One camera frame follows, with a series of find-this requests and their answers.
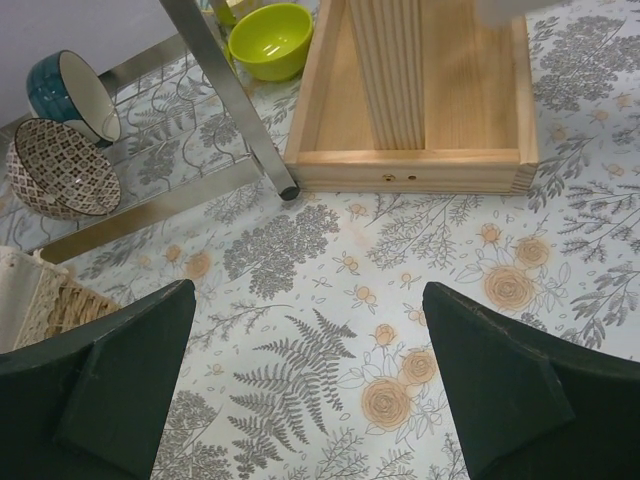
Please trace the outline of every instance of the white wall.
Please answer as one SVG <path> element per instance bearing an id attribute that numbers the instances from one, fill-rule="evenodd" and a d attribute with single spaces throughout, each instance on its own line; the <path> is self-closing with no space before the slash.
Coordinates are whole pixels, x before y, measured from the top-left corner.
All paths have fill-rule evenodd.
<path id="1" fill-rule="evenodd" d="M 175 33 L 158 0 L 0 0 L 0 127 L 27 113 L 41 58 L 68 49 L 102 73 Z"/>

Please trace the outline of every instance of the wooden tray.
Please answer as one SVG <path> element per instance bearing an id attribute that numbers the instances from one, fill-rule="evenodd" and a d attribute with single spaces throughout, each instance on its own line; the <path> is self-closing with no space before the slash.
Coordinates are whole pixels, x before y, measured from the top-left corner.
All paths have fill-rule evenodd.
<path id="1" fill-rule="evenodd" d="M 375 150 L 348 0 L 321 0 L 285 162 L 303 189 L 523 194 L 538 165 L 524 18 L 422 0 L 424 150 Z"/>

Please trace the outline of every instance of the orange rose print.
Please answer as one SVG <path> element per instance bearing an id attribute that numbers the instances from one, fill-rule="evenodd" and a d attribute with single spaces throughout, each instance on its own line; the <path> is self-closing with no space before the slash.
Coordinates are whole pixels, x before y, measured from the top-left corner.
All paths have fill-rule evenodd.
<path id="1" fill-rule="evenodd" d="M 500 229 L 493 223 L 485 223 L 480 231 L 480 236 L 484 240 L 484 244 L 487 245 L 489 243 L 496 243 L 500 240 L 501 233 Z"/>
<path id="2" fill-rule="evenodd" d="M 173 263 L 178 259 L 181 253 L 182 249 L 178 245 L 171 245 L 167 248 L 164 256 L 167 258 L 168 262 Z"/>
<path id="3" fill-rule="evenodd" d="M 534 285 L 515 267 L 494 268 L 484 280 L 484 291 L 491 302 L 507 310 L 524 309 L 534 296 Z"/>
<path id="4" fill-rule="evenodd" d="M 191 255 L 187 262 L 187 278 L 197 280 L 204 277 L 209 272 L 211 260 L 206 252 L 199 252 Z"/>
<path id="5" fill-rule="evenodd" d="M 378 325 L 376 328 L 376 343 L 381 347 L 386 347 L 389 345 L 394 338 L 396 338 L 396 332 L 393 330 L 391 325 L 383 324 Z"/>
<path id="6" fill-rule="evenodd" d="M 381 377 L 362 392 L 362 410 L 371 423 L 391 432 L 408 420 L 411 400 L 395 378 Z"/>
<path id="7" fill-rule="evenodd" d="M 539 267 L 549 260 L 549 248 L 535 237 L 525 238 L 516 246 L 516 258 L 526 267 Z"/>
<path id="8" fill-rule="evenodd" d="M 405 385 L 423 385 L 431 380 L 437 371 L 438 365 L 432 352 L 411 352 L 402 362 L 398 380 Z"/>

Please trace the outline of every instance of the lime green bowl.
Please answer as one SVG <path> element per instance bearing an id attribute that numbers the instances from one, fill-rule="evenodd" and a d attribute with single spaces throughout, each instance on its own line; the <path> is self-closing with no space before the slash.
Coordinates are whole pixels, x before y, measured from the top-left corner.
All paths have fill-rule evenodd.
<path id="1" fill-rule="evenodd" d="M 229 50 L 258 80 L 282 82 L 300 72 L 307 61 L 313 19 L 295 3 L 276 3 L 238 22 Z"/>

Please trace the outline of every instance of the ceramic bowl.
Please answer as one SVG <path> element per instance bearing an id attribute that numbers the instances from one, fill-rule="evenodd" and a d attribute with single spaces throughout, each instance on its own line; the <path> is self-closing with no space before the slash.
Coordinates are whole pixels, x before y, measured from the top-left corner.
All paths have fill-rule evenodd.
<path id="1" fill-rule="evenodd" d="M 229 50 L 255 78 L 281 82 L 304 68 L 312 34 L 309 10 L 295 3 L 276 3 L 238 22 L 229 37 Z"/>
<path id="2" fill-rule="evenodd" d="M 109 160 L 77 130 L 53 120 L 31 119 L 18 127 L 7 173 L 15 195 L 46 217 L 107 215 L 120 204 Z"/>
<path id="3" fill-rule="evenodd" d="M 98 147 L 120 138 L 120 120 L 107 89 L 73 52 L 63 50 L 36 63 L 27 76 L 27 96 L 34 117 L 75 128 Z"/>

